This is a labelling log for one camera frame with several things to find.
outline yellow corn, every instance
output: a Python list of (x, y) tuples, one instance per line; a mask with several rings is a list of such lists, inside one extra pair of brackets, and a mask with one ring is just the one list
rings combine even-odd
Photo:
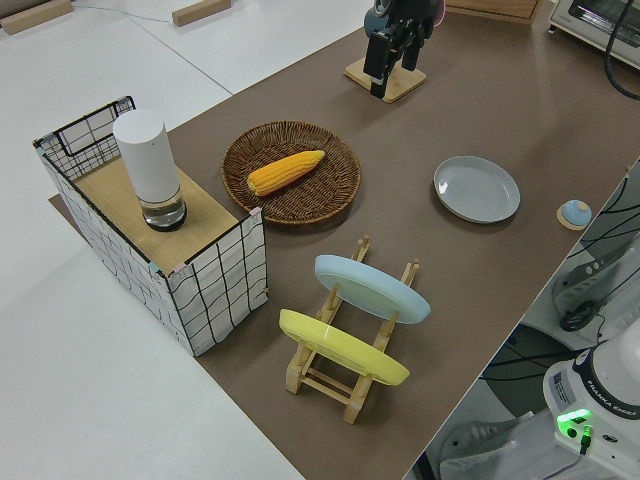
[(323, 157), (322, 150), (290, 155), (251, 172), (247, 177), (247, 184), (257, 196), (269, 195), (313, 170)]

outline table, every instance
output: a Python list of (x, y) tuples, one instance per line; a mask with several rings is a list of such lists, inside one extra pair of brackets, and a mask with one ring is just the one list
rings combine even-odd
[[(427, 82), (393, 105), (342, 75), (364, 55), (357, 31), (170, 132), (177, 164), (237, 214), (219, 166), (253, 126), (316, 123), (360, 157), (363, 183), (346, 221), (268, 228), (269, 302), (198, 358), (306, 478), (401, 478), (577, 241), (558, 224), (558, 206), (579, 198), (597, 210), (636, 159), (638, 105), (609, 86), (597, 51), (544, 31), (547, 7), (532, 27), (449, 15), (420, 58)], [(440, 205), (433, 172), (460, 154), (511, 173), (522, 195), (512, 219), (475, 225)], [(350, 426), (331, 399), (284, 390), (295, 344), (277, 319), (281, 308), (314, 314), (324, 298), (315, 256), (349, 255), (362, 234), (372, 241), (368, 263), (387, 273), (421, 260), (413, 286), (433, 312), (399, 326), (389, 344), (411, 376), (374, 386)], [(345, 305), (334, 325), (375, 335), (377, 322), (359, 316)]]

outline glass base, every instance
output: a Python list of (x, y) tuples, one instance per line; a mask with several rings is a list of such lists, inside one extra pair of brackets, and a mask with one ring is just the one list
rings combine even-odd
[(140, 205), (146, 224), (159, 232), (177, 230), (187, 219), (187, 205), (180, 191), (164, 202), (149, 203), (140, 200)]

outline oven door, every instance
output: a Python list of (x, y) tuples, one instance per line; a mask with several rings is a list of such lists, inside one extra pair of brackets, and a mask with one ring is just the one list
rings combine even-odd
[[(558, 0), (550, 22), (605, 50), (625, 5), (623, 0)], [(618, 30), (612, 54), (640, 69), (640, 0), (635, 0)]]

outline wooden base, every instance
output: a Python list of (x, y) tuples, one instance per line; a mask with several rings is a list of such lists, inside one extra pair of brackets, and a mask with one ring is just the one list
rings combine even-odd
[[(352, 260), (362, 262), (364, 256), (369, 249), (369, 238), (365, 236), (363, 239), (358, 240), (358, 248), (351, 256)], [(411, 285), (413, 278), (419, 268), (418, 260), (408, 263), (401, 281), (405, 285)], [(327, 299), (325, 300), (322, 308), (316, 314), (316, 319), (331, 325), (333, 319), (338, 313), (338, 308), (342, 304), (342, 299), (338, 297), (338, 287), (334, 287)], [(384, 352), (393, 333), (393, 329), (398, 319), (398, 313), (394, 313), (390, 319), (382, 322), (376, 338), (373, 342), (373, 346)], [(330, 396), (334, 400), (337, 400), (345, 405), (344, 412), (342, 413), (342, 419), (350, 424), (356, 421), (362, 406), (364, 405), (369, 389), (373, 383), (371, 375), (360, 375), (353, 388), (344, 385), (338, 380), (325, 375), (324, 373), (312, 368), (312, 362), (316, 356), (316, 352), (306, 347), (302, 343), (298, 344), (298, 348), (293, 358), (287, 366), (287, 374), (285, 381), (285, 389), (293, 394), (297, 394), (300, 390), (300, 386), (304, 383), (316, 390)]]
[(171, 13), (173, 23), (182, 27), (231, 7), (231, 0), (201, 0)]
[(187, 220), (174, 232), (147, 226), (120, 158), (76, 180), (76, 186), (160, 270), (173, 269), (238, 223), (222, 205), (178, 169)]
[[(371, 78), (362, 71), (363, 68), (364, 58), (361, 58), (345, 68), (344, 74), (369, 90), (371, 88)], [(387, 90), (382, 100), (387, 103), (393, 103), (424, 83), (426, 79), (427, 76), (420, 70), (416, 69), (410, 72), (402, 68), (399, 64), (396, 64), (387, 80)]]
[(5, 32), (13, 35), (70, 12), (73, 12), (73, 7), (69, 0), (51, 0), (24, 12), (0, 19), (0, 25)]

